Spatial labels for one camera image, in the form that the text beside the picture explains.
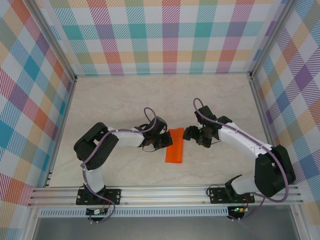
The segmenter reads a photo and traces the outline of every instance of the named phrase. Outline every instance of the plaid fabric backdrop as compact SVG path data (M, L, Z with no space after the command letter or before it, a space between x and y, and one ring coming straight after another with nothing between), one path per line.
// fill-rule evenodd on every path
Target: plaid fabric backdrop
M256 78L275 141L289 152L320 234L320 0L300 0Z
M267 41L269 39L270 33L275 28L276 22L278 21L279 17L281 16L281 13L284 10L287 1L288 0L281 0L281 3L280 3L278 9L276 10L276 12L274 14L274 16L272 18L272 21L271 21L267 31L265 32L262 41L260 42L259 48L258 48L258 50L256 51L256 53L254 55L254 58L253 58L253 60L252 60L252 62L250 64L250 67L248 69L249 72L251 72L253 70L253 67L256 64L257 59L260 56L260 53L261 53L262 49L264 49L264 47L265 47L265 45L266 45L266 43L267 43Z
M99 75L247 72L280 0L37 2L74 70Z
M71 80L22 0L0 3L0 239L15 240L40 187Z

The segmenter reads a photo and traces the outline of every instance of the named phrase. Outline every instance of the orange block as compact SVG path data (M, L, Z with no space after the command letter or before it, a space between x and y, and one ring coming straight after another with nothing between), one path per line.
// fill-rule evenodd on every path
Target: orange block
M184 128L169 129L173 145L166 148L165 162L171 164L181 164L184 150Z

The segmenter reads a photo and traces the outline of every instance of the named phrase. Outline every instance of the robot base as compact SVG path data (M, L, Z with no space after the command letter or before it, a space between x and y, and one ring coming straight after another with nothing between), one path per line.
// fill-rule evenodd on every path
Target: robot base
M121 189L107 189L104 187L102 190L97 192L98 195L111 200L115 205L120 204ZM76 205L108 205L103 199L93 195L86 187L80 188L76 197Z
M211 187L209 188L208 193L211 204L253 204L255 202L253 193L237 195L230 199L226 193L225 187Z

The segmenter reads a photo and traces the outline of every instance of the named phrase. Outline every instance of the marble floor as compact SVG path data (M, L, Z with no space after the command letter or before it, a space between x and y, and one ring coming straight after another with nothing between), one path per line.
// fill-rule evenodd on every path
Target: marble floor
M80 77L58 151L50 187L83 184L73 146L95 123L132 128L147 123L153 108L169 128L198 125L193 99L199 97L217 117L225 115L254 137L266 141L245 74L126 75ZM166 149L115 148L103 165L107 186L220 184L239 174L254 174L254 159L219 142L207 149L184 141L181 164L165 163Z

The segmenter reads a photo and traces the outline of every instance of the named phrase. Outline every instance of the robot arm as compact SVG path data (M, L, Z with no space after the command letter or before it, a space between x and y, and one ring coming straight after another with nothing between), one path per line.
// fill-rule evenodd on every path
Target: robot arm
M154 121L156 121L156 123L152 130L143 133L138 132L142 131L143 128L149 129ZM96 123L74 145L73 149L76 152L77 158L84 162L96 148L97 143L102 137L112 130L115 129L107 127L102 122ZM102 165L115 147L130 146L143 148L148 145L153 145L154 149L158 150L172 144L173 141L170 132L167 131L167 123L158 116L149 124L143 124L127 131L115 131L103 140L91 160L85 164L84 174L87 184L95 193L98 193L105 188Z
M208 121L195 111L194 113L200 126L190 126L186 128L183 139L189 141L193 138L199 145L210 148L212 138L215 138L231 144L255 160L254 177L238 175L225 183L226 194L231 200L238 195L253 192L261 192L267 197L272 197L285 188L285 181L279 170L279 166L262 146L270 150L277 157L285 171L288 183L292 184L296 180L288 152L283 146L271 146L247 133L245 137L242 134L244 131L234 124L231 119L226 116L217 118L212 114L208 106L203 106L199 108L198 111L203 116L213 121L223 123L226 126ZM256 140L260 145L255 144L252 140Z

